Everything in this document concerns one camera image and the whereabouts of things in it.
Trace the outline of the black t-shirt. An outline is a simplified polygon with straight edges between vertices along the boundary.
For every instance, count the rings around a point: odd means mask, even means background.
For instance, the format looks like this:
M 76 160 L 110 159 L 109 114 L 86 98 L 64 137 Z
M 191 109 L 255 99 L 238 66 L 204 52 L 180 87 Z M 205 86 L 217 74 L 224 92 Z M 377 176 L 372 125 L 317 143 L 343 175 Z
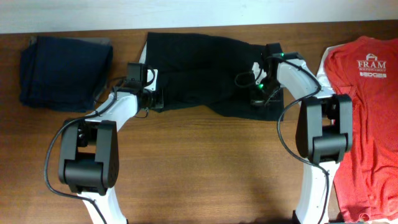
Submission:
M 265 46 L 205 34 L 150 32 L 144 62 L 158 71 L 157 89 L 164 105 L 158 111 L 207 106 L 226 117 L 278 120 L 283 93 L 262 100 L 252 66 L 263 64 Z M 261 106 L 254 101 L 261 100 Z

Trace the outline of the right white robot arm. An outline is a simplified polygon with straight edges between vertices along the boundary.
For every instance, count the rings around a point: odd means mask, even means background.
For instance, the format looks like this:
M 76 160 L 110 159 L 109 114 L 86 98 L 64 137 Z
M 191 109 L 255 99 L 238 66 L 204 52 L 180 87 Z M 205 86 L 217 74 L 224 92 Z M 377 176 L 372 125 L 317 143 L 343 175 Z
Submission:
M 298 53 L 274 53 L 263 64 L 252 67 L 256 87 L 267 105 L 284 87 L 294 101 L 282 111 L 299 105 L 295 133 L 297 152 L 285 142 L 281 122 L 277 135 L 285 150 L 303 164 L 300 199 L 292 213 L 292 223 L 328 223 L 331 186 L 340 164 L 353 145 L 353 106 L 347 94 L 337 94 L 323 85 L 308 69 Z

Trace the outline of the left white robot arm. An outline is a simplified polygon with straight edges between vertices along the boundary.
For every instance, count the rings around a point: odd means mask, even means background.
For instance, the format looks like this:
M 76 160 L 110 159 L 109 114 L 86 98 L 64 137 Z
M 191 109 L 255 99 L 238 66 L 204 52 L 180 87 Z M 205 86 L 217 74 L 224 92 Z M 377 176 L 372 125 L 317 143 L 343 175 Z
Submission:
M 115 185 L 119 175 L 118 132 L 140 110 L 161 108 L 163 92 L 120 88 L 96 111 L 61 131 L 58 178 L 83 201 L 93 223 L 127 223 Z

